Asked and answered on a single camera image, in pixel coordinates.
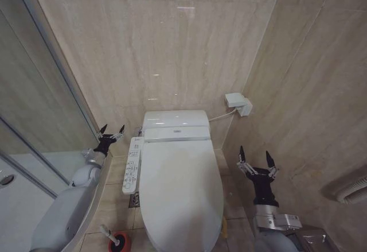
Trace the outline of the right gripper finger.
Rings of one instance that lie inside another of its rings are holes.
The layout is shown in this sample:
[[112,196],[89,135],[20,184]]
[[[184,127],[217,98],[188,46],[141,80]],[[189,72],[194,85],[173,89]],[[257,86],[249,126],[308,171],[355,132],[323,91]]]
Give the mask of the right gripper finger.
[[274,159],[271,157],[271,155],[269,154],[268,151],[266,151],[266,160],[267,160],[267,165],[269,168],[269,177],[276,177],[276,175],[278,174],[279,169],[276,167],[275,165],[275,161]]
[[239,161],[237,162],[236,165],[244,174],[246,173],[249,173],[251,175],[258,174],[258,172],[249,163],[246,162],[243,146],[240,146]]

